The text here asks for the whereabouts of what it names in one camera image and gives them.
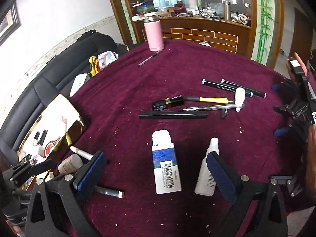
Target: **pink thermos bottle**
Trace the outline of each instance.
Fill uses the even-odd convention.
[[[157,18],[156,12],[149,12],[146,13],[144,16],[144,26],[149,50],[151,50],[152,52],[163,50],[165,48],[165,45],[163,44],[160,20]]]

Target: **maroon tablecloth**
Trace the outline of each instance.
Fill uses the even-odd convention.
[[[219,189],[214,196],[194,193],[201,161],[212,137],[219,138],[220,156],[240,175],[267,181],[271,174],[292,174],[300,161],[296,142],[276,138],[284,125],[272,111],[282,104],[272,84],[283,77],[247,58],[185,41],[166,41],[163,52],[137,67],[152,52],[142,44],[89,80],[71,98],[88,125],[75,146],[105,152],[108,164],[99,186],[125,191],[125,198],[93,193],[83,210],[103,236],[207,236],[220,225],[231,204]],[[140,120],[151,102],[176,95],[234,98],[234,93],[202,85],[202,79],[237,82],[267,93],[246,98],[240,112],[219,111],[206,119]],[[203,103],[186,102],[186,106]],[[175,146],[182,191],[156,194],[152,133],[167,129]],[[249,217],[239,235],[245,231]]]

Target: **door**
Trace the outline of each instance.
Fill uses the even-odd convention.
[[[297,52],[302,61],[307,64],[313,39],[313,26],[308,17],[297,8],[295,11],[294,33],[290,49],[290,57]]]

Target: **sofa backrest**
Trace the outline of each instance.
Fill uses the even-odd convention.
[[[17,150],[44,109],[58,94],[69,98],[75,77],[89,72],[89,58],[109,50],[116,50],[114,40],[91,30],[53,58],[33,79],[0,129],[0,156],[7,165],[18,163]]]

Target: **bolt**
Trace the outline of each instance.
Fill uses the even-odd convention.
[[[241,178],[241,180],[244,181],[244,182],[248,182],[248,181],[249,181],[249,177],[246,176],[246,175],[242,175],[240,178]]]
[[[40,178],[40,179],[38,179],[37,181],[36,181],[36,184],[38,184],[38,185],[40,185],[40,184],[42,184],[43,183],[43,179],[42,178]]]
[[[65,176],[66,181],[70,181],[72,178],[73,178],[73,175],[70,175],[70,174]]]
[[[271,182],[273,185],[276,185],[276,184],[277,184],[277,180],[276,180],[276,179],[273,179],[273,178],[270,180],[270,182]]]

